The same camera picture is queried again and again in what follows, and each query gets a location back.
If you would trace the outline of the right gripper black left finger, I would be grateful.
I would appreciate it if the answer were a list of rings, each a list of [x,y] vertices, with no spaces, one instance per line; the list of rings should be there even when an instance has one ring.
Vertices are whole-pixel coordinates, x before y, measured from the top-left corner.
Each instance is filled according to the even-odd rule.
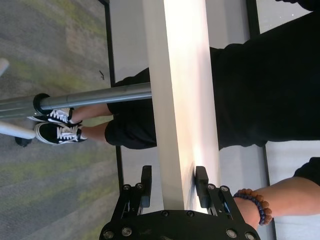
[[[116,203],[113,217],[128,218],[139,216],[144,208],[150,207],[152,190],[152,166],[142,167],[141,179],[135,186],[125,184]]]

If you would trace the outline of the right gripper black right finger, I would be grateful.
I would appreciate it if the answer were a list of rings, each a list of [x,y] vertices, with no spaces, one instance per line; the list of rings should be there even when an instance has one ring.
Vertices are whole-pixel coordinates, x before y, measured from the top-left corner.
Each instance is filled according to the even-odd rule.
[[[216,187],[209,183],[206,168],[197,166],[195,169],[195,186],[200,206],[212,216],[226,218],[240,218],[241,213],[231,195],[230,189],[221,185]]]

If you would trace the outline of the person's left hand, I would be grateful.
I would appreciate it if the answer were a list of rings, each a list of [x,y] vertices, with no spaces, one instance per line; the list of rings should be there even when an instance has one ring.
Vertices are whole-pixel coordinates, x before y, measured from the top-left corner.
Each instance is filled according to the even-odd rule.
[[[235,197],[234,201],[244,221],[257,230],[261,219],[258,207],[251,200]]]

